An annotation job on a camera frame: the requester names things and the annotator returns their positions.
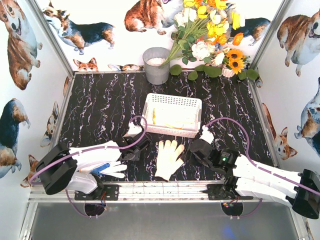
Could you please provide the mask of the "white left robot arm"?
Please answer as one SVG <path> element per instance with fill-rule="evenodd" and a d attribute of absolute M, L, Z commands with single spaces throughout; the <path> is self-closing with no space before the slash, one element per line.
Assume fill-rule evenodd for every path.
<path fill-rule="evenodd" d="M 138 134 L 86 147 L 58 144 L 37 164 L 29 182 L 38 178 L 47 195 L 74 190 L 96 196 L 103 188 L 101 176 L 125 178 L 127 162 L 138 161 L 150 143 Z"/>

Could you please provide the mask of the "blue dotted white glove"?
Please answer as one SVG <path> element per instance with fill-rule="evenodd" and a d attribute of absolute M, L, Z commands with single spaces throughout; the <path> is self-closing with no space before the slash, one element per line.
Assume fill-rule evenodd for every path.
<path fill-rule="evenodd" d="M 111 176 L 123 179 L 125 177 L 123 171 L 127 170 L 127 168 L 128 166 L 126 164 L 122 164 L 120 161 L 112 161 L 82 167 L 78 171 L 85 174 Z"/>

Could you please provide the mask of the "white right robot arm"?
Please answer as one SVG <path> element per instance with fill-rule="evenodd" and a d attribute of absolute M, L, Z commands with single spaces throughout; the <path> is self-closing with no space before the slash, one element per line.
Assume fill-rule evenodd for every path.
<path fill-rule="evenodd" d="M 210 200 L 251 200 L 259 198 L 292 208 L 297 214 L 317 220 L 320 217 L 320 180 L 311 170 L 281 170 L 250 161 L 231 149 L 215 149 L 203 139 L 193 141 L 188 161 L 222 175 L 220 184 L 208 184 L 204 193 Z"/>

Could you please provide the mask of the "orange dotted white glove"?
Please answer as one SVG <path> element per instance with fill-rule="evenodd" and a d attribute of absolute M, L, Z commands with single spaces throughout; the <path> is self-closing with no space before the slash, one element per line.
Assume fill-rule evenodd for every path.
<path fill-rule="evenodd" d="M 197 115 L 186 109 L 170 109 L 155 107 L 152 110 L 152 123 L 158 127 L 172 129 L 192 129 Z"/>

